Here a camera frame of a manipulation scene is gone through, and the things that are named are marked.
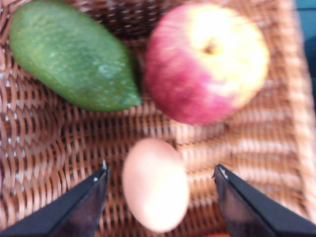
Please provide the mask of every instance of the green avocado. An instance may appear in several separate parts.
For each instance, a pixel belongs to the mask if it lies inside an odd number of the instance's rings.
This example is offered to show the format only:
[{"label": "green avocado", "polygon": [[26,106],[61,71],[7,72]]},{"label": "green avocado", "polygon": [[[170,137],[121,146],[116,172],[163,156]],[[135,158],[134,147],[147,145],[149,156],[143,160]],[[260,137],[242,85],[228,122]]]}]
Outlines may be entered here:
[{"label": "green avocado", "polygon": [[20,6],[9,39],[21,67],[78,107],[120,111],[141,103],[131,52],[65,2],[35,0]]}]

